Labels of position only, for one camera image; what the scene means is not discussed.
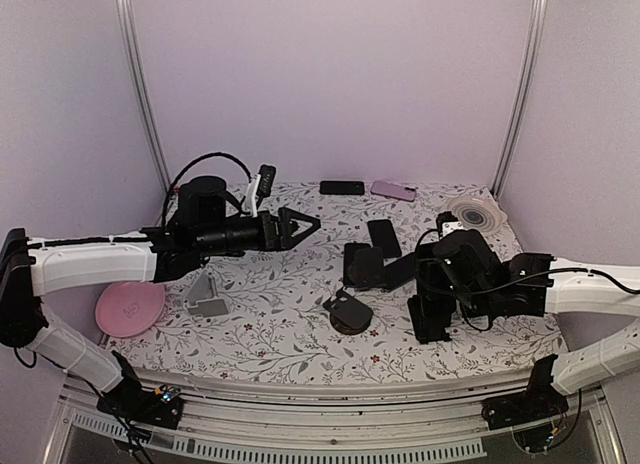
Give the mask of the black stand wooden base front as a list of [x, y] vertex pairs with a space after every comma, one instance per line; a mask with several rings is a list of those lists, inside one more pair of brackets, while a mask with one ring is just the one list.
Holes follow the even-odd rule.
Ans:
[[329, 323], [334, 330], [344, 335], [358, 335], [366, 331], [374, 312], [371, 307], [358, 300], [344, 288], [323, 302]]

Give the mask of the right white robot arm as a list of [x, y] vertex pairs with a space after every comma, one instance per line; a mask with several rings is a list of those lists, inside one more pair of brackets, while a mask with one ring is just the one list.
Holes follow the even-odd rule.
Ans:
[[464, 311], [498, 317], [590, 313], [628, 316], [633, 322], [586, 347], [534, 364], [517, 411], [537, 420], [556, 395], [639, 365], [639, 270], [596, 265], [546, 253], [519, 253], [501, 260], [475, 229], [456, 229], [416, 247], [416, 278], [432, 296], [452, 299]]

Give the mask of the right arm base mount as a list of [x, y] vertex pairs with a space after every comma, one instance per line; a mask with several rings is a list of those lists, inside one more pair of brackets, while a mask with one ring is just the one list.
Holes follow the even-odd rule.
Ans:
[[538, 360], [523, 391], [485, 399], [481, 417], [488, 428], [503, 429], [566, 414], [569, 411], [567, 394], [553, 386], [553, 366], [561, 357], [567, 354], [552, 354]]

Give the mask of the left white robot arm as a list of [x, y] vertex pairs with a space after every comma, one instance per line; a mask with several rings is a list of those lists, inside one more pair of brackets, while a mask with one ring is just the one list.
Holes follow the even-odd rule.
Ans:
[[59, 319], [43, 297], [98, 284], [173, 282], [213, 256], [293, 249], [321, 222], [287, 207], [275, 214], [261, 209], [271, 187], [261, 171], [238, 200], [223, 179], [196, 177], [170, 194], [177, 207], [163, 213], [160, 225], [128, 234], [47, 240], [10, 230], [1, 249], [2, 345], [52, 361], [108, 394], [126, 417], [141, 417], [149, 399], [127, 361]]

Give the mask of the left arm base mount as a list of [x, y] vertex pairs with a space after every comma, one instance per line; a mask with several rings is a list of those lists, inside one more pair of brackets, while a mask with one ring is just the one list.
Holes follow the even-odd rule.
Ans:
[[113, 351], [120, 365], [122, 380], [109, 392], [101, 392], [97, 410], [123, 420], [176, 430], [180, 423], [184, 400], [178, 387], [163, 384], [145, 390], [133, 367]]

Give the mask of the black folding phone stand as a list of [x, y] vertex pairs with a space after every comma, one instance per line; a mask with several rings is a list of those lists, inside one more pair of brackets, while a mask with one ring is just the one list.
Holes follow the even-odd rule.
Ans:
[[418, 286], [416, 294], [407, 301], [414, 336], [420, 344], [448, 342], [451, 336], [452, 315], [456, 311], [453, 297], [430, 293]]

